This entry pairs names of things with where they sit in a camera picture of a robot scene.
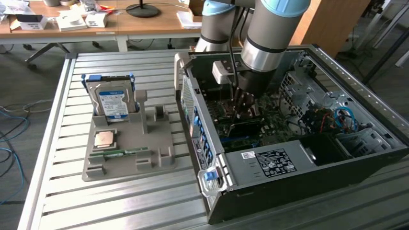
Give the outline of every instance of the lamp base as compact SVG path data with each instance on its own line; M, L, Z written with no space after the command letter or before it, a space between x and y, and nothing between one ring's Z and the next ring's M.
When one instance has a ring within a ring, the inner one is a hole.
M154 6L142 5L142 8L139 7L138 4L133 4L126 7L129 10L126 10L126 13L130 14L133 17L138 18L150 18L158 15L159 10Z

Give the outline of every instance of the blue cable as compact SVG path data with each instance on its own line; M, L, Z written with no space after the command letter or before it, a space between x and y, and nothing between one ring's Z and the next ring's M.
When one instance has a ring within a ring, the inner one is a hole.
M13 151L10 149L6 149L6 148L0 148L0 150L7 151L9 153L13 154L13 157L15 159L17 166L18 166L18 169L19 169L19 175L21 175L21 185L19 185L19 188L5 200L2 200L0 202L0 205L2 205L22 190L22 187L23 187L23 177L22 177L22 168L21 168L21 163L19 163L19 158L18 158L17 154L14 154Z
M2 112L2 111L0 111L0 114L2 114L3 116L6 116L7 118L22 119L22 120L25 121L25 126L22 127L21 131L19 131L15 135L13 135L10 138L6 138L6 139L0 140L0 142L3 142L3 141L6 141L6 140L10 140L10 139L13 139L14 137L17 137L17 136L26 130L27 125L29 125L29 121L27 121L27 119L26 119L25 117L21 117L21 116L10 116L10 115L7 115L7 114L6 114L5 112Z
M338 107L338 108L335 108L334 111L332 111L332 118L334 118L334 121L335 121L338 127L342 128L342 124L340 124L339 121L336 120L336 117L338 117L336 110L344 110L344 111L348 113L350 119L351 119L351 122L352 122L352 130L356 131L356 130L358 130L356 120L355 120L355 117L354 117L354 115L352 115L351 110L350 110L347 107Z

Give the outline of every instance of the circuit board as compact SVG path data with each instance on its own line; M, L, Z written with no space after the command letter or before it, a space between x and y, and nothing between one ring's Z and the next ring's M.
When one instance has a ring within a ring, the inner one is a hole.
M286 142L297 133L277 109L277 98L262 95L249 111L233 119L231 100L206 101L225 152Z

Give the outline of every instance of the blue hard drive label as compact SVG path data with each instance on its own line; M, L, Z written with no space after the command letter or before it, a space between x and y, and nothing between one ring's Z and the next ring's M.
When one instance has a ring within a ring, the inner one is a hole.
M105 116L110 119L125 118L127 116L127 107L123 102L123 91L103 91L98 95Z
M283 149L257 153L255 158L266 177L297 171Z

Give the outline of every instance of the gray carpet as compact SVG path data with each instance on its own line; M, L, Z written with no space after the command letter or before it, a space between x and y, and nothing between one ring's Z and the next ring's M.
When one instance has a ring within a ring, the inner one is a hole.
M359 25L355 28L354 33L362 34L363 28L368 20L362 19ZM360 55L352 62L358 65L363 60L359 69L362 74L366 74L375 64L379 57L386 52L394 40L400 35L402 30L394 29L392 34L388 35L387 39L380 45L378 50L371 52L371 57ZM166 49L167 39L157 39L149 49ZM143 40L138 43L133 42L138 47L147 47L150 40ZM175 48L187 48L193 45L193 39L173 39L173 46ZM97 49L91 46L90 42L66 44L66 48L70 52L89 53L89 52L114 52L117 51L117 45L114 42L99 42L102 46ZM39 49L42 45L33 44L34 49ZM375 81L371 83L371 87L379 97L386 101L386 103L396 110L396 112L407 119L409 109L407 109L407 98L409 98L409 81L406 80L404 71L407 71L407 63L402 68L395 68L391 64L396 61L399 56L409 49L409 42L404 42L399 50L390 58L388 62L384 64L382 69L375 76ZM25 68L23 59L34 51L26 51L22 45L14 45L13 50L9 54L0 55L0 105L5 106L14 103L30 103L41 99L47 99L53 97L55 85L58 81L58 76L62 68L63 62L63 52L51 48L33 64L37 65L38 70L30 71ZM343 66L356 75L356 70L348 61L339 61ZM49 104L43 104L38 109L46 107ZM13 115L23 116L23 113L11 113ZM27 130L14 139L10 143L15 149L19 156L21 164L23 167L23 172L27 179L31 177L31 171L34 168L35 157L39 149L42 134L45 130L47 119L47 113L31 114L29 117L30 126ZM0 115L0 131L6 132L19 120L9 119ZM6 147L3 142L0 142L0 147ZM5 170L6 164L0 164L0 172ZM0 178L0 200L9 196L19 187L19 174L17 167L13 166L10 171L3 177ZM13 197L13 201L22 201L26 195L27 186L23 190ZM22 204L17 205L1 205L0 206L0 229L13 230L17 227L19 214L22 210Z

